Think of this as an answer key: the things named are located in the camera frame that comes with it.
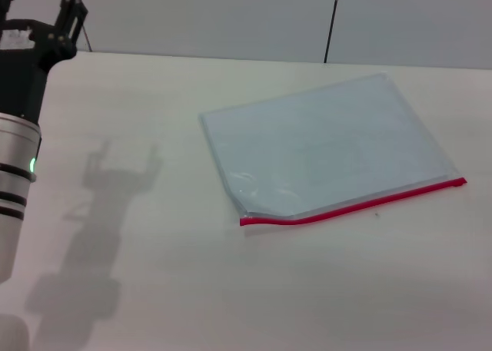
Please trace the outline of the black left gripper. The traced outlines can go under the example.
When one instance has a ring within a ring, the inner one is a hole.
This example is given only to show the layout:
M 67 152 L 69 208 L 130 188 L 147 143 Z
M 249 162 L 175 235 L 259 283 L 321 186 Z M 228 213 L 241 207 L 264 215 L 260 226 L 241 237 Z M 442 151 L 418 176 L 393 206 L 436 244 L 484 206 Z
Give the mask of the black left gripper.
M 0 0 L 0 22 L 13 0 Z M 0 30 L 29 31 L 33 48 L 0 50 L 0 113 L 37 124 L 50 70 L 77 54 L 77 41 L 88 10 L 82 0 L 61 0 L 54 25 L 12 19 Z

